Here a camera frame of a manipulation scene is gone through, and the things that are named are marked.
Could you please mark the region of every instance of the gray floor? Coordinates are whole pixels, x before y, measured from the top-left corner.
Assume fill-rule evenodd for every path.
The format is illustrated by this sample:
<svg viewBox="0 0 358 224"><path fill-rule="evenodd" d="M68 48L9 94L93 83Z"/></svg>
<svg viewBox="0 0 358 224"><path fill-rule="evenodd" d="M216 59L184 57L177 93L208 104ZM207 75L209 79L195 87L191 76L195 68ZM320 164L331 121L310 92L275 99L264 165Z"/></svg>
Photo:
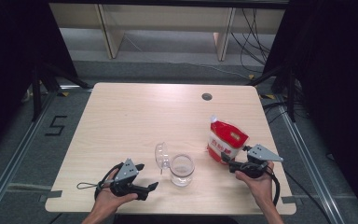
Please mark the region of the gray floor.
<svg viewBox="0 0 358 224"><path fill-rule="evenodd" d="M208 33L128 31L114 60L107 59L98 30L62 29L62 35L80 78L89 84L110 81L245 85L249 75L260 75L241 66L241 49L233 38L230 38L226 59L218 62L213 35ZM274 36L261 35L260 38L265 46L270 47ZM252 52L262 59L259 50L252 49ZM248 69L262 71L263 65L254 59L245 55L242 59ZM64 79L59 81L62 85L71 84ZM273 78L258 85L258 92L262 95L271 93L272 82ZM58 215L45 210L43 199L54 183L89 97L89 91L69 91L66 97L54 97L0 202L0 223L49 223ZM277 102L275 99L261 101L263 105ZM32 113L32 101L25 102L7 128L0 144L0 177L26 135ZM281 113L278 107L274 107L266 117L277 149L285 159L283 167L319 203L317 190L284 121L285 114ZM49 128L55 116L67 116L57 120L57 124L65 126L62 134L46 136L46 133L57 132ZM358 201L337 165L325 157L328 149L301 105L296 106L296 126L344 222L358 223ZM292 216L283 216L284 221L327 223L309 196L292 179L288 180L296 198L297 211ZM86 215L63 214L54 223L79 223ZM234 218L239 223L266 223L262 216Z"/></svg>

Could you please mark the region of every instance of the aluminum rail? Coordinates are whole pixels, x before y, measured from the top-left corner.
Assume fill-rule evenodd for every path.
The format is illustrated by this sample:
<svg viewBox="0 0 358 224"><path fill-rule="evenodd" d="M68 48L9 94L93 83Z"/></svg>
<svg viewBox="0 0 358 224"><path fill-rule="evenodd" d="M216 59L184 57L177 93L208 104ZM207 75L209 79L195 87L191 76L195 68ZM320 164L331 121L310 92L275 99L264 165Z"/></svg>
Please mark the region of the aluminum rail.
<svg viewBox="0 0 358 224"><path fill-rule="evenodd" d="M5 168L5 171L0 176L0 202L2 201L2 198L5 195L5 192L7 190L7 187L10 183L10 181L13 179L14 175L16 174L17 170L20 167L20 164L25 157L25 154L32 144L35 134L42 123L46 111L48 107L53 102L57 92L50 92L43 103L43 110L41 111L39 117L32 121L30 127L27 130L27 133L22 138L19 146L17 147L16 151L14 152L13 156L11 157L9 163L7 164L7 167Z"/></svg>
<svg viewBox="0 0 358 224"><path fill-rule="evenodd" d="M283 102L283 98L280 95L277 95L279 102ZM313 161L310 152L308 151L307 145L305 144L300 131L298 130L296 124L292 122L287 113L284 113L285 110L283 106L280 106L280 111L282 112L284 122L286 123L289 133L292 135L293 140L295 141L296 148L300 154L302 161L310 175L310 180L313 183L313 186L316 189L316 192L321 199L321 202L324 206L324 210L329 217L331 223L345 223L341 213L338 210L337 203L334 200L330 190L326 186L324 179L321 176L315 162Z"/></svg>

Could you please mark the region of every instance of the table hole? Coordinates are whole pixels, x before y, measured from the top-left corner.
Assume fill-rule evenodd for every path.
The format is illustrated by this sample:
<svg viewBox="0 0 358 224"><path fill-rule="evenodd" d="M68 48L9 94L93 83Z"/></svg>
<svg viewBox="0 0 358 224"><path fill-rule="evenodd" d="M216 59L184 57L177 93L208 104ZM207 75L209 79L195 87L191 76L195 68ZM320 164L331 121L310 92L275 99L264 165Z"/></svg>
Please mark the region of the table hole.
<svg viewBox="0 0 358 224"><path fill-rule="evenodd" d="M204 99L206 101L210 101L210 100L212 100L212 95L210 93L205 92L202 94L202 99Z"/></svg>

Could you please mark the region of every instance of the hand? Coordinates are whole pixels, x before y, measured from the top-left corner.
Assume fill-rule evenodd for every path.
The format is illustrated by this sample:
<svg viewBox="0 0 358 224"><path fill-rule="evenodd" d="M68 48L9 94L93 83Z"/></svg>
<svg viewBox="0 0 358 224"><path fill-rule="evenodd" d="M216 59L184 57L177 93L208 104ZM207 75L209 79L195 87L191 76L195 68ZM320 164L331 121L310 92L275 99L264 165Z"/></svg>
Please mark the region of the hand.
<svg viewBox="0 0 358 224"><path fill-rule="evenodd" d="M270 169L267 169L267 172L271 173L274 169L274 163L268 161L268 167ZM251 178L241 171L236 171L235 176L246 183L257 204L259 202L272 201L272 179L269 175L263 174L258 178Z"/></svg>
<svg viewBox="0 0 358 224"><path fill-rule="evenodd" d="M117 171L118 169L115 169L107 179L112 179ZM89 215L82 222L83 224L102 223L106 218L113 215L122 204L138 198L136 193L118 197L108 188L109 185L110 183L103 184L103 189L98 194L94 206Z"/></svg>
<svg viewBox="0 0 358 224"><path fill-rule="evenodd" d="M274 163L268 161L267 172L270 174L274 169ZM241 171L236 171L237 179L242 180L249 187L255 202L260 207L268 223L283 223L274 203L272 202L272 179L268 174L263 174L258 178L251 178Z"/></svg>

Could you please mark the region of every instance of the clear glass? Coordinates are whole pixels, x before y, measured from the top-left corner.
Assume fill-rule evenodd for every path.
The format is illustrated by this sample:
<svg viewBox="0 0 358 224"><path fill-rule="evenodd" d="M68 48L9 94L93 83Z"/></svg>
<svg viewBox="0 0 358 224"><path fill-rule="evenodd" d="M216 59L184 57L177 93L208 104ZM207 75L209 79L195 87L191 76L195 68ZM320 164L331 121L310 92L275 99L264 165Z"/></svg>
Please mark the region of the clear glass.
<svg viewBox="0 0 358 224"><path fill-rule="evenodd" d="M185 187L193 179L194 162L186 154L179 154L173 157L170 169L171 181L176 186Z"/></svg>
<svg viewBox="0 0 358 224"><path fill-rule="evenodd" d="M159 143L156 145L155 157L157 166L159 169L161 169L161 173L163 169L170 167L170 158L168 157L167 144Z"/></svg>

